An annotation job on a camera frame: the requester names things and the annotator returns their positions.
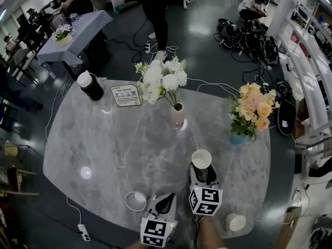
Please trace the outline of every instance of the pink vase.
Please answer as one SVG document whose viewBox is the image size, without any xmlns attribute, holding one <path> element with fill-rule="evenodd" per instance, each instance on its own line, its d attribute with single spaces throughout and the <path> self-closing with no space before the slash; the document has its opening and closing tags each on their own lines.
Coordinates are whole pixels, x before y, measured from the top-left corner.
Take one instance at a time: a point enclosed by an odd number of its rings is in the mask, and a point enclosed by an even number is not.
<svg viewBox="0 0 332 249">
<path fill-rule="evenodd" d="M 185 120 L 185 111 L 183 109 L 183 104 L 180 102 L 178 102 L 175 107 L 176 109 L 172 107 L 172 121 L 176 126 L 180 126 Z"/>
</svg>

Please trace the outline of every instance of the bottle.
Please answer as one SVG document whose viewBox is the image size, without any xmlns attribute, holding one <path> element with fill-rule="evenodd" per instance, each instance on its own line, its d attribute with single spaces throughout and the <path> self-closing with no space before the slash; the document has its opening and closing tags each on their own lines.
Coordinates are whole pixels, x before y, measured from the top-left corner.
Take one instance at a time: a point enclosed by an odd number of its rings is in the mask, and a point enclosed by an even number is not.
<svg viewBox="0 0 332 249">
<path fill-rule="evenodd" d="M 91 76 L 87 70 L 78 76 L 77 83 L 81 86 L 81 90 L 93 101 L 100 100 L 104 95 L 104 90 L 98 84 L 95 76 Z"/>
</svg>

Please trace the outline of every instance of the peach flower bouquet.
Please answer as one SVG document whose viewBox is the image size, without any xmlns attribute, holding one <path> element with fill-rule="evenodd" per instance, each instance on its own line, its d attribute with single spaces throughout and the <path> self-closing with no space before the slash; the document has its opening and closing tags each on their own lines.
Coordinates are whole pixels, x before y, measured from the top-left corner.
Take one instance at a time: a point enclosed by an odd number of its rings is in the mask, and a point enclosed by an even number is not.
<svg viewBox="0 0 332 249">
<path fill-rule="evenodd" d="M 260 85 L 247 83 L 240 88 L 240 96 L 237 101 L 231 100 L 231 132 L 252 138 L 256 129 L 263 131 L 268 128 L 268 116 L 279 108 L 279 103 L 275 101 L 276 91 L 272 89 L 262 94 Z"/>
</svg>

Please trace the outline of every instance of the white flower bouquet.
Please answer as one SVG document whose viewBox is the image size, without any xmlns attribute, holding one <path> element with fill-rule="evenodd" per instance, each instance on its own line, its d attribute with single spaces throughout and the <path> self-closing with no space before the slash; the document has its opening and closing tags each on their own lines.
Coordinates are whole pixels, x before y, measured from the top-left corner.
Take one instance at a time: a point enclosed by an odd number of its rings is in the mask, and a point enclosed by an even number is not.
<svg viewBox="0 0 332 249">
<path fill-rule="evenodd" d="M 68 34 L 72 34 L 74 35 L 75 33 L 75 28 L 71 27 L 70 25 L 66 24 L 66 25 L 61 25 L 57 28 L 56 31 L 54 31 L 52 33 L 52 39 L 55 42 L 58 42 L 60 40 L 63 40 L 65 37 L 68 36 Z"/>
<path fill-rule="evenodd" d="M 158 99 L 166 98 L 168 102 L 177 108 L 176 91 L 178 87 L 187 84 L 186 60 L 179 62 L 177 57 L 165 64 L 160 60 L 154 60 L 150 65 L 147 63 L 136 64 L 136 73 L 142 75 L 138 86 L 143 90 L 143 99 L 154 104 Z"/>
<path fill-rule="evenodd" d="M 252 138 L 256 129 L 263 131 L 268 128 L 268 116 L 273 109 L 279 108 L 279 103 L 275 101 L 276 91 L 272 89 L 262 94 L 260 85 L 252 83 L 240 88 L 240 96 L 236 101 L 231 100 L 231 132 Z"/>
</svg>

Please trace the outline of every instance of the tabletop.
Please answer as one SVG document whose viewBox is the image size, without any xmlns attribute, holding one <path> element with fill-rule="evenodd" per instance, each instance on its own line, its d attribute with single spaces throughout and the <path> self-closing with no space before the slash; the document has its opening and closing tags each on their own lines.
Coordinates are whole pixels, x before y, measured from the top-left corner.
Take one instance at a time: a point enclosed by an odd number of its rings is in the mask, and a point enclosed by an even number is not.
<svg viewBox="0 0 332 249">
<path fill-rule="evenodd" d="M 149 198 L 174 192 L 178 221 L 174 240 L 188 241 L 195 231 L 187 173 L 192 153 L 203 148 L 212 154 L 224 191 L 214 216 L 218 231 L 230 238 L 252 230 L 268 186 L 269 130 L 259 132 L 255 142 L 234 146 L 229 142 L 226 99 L 179 89 L 186 124 L 176 129 L 165 99 L 155 105 L 143 101 L 141 106 L 118 107 L 109 87 L 135 82 L 100 80 L 100 84 L 104 96 L 93 102 L 75 82 L 53 121 L 43 169 L 57 188 L 90 212 L 136 231 L 144 212 L 129 210 L 126 194 L 140 191 Z M 91 178 L 83 179 L 82 167 L 91 169 Z M 232 232 L 225 226 L 230 213 L 247 218 L 242 230 Z"/>
<path fill-rule="evenodd" d="M 72 23 L 75 28 L 73 40 L 61 47 L 53 39 L 48 39 L 37 54 L 39 63 L 65 61 L 69 65 L 82 64 L 82 60 L 77 56 L 95 35 L 112 20 L 111 16 L 104 10 L 79 16 L 79 19 Z"/>
</svg>

